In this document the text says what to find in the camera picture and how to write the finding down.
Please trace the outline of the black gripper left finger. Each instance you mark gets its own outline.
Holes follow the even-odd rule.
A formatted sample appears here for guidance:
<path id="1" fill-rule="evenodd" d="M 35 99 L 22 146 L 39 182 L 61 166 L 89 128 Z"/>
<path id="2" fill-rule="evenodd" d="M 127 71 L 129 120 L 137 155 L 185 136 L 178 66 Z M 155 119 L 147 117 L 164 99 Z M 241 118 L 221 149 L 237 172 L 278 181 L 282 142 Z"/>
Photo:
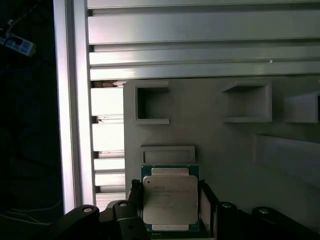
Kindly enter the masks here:
<path id="1" fill-rule="evenodd" d="M 48 228 L 50 240 L 149 240 L 142 207 L 143 184 L 133 179 L 127 200 L 100 211 L 94 205 L 74 208 Z"/>

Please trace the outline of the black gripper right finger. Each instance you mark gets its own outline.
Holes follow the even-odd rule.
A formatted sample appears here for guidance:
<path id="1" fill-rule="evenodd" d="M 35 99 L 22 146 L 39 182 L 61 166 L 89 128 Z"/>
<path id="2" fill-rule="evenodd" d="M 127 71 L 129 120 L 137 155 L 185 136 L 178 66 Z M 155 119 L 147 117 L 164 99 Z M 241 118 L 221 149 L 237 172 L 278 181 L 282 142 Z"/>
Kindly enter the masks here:
<path id="1" fill-rule="evenodd" d="M 318 240 L 320 235 L 266 206 L 251 213 L 219 201 L 210 186 L 198 183 L 199 216 L 209 237 L 216 240 Z"/>

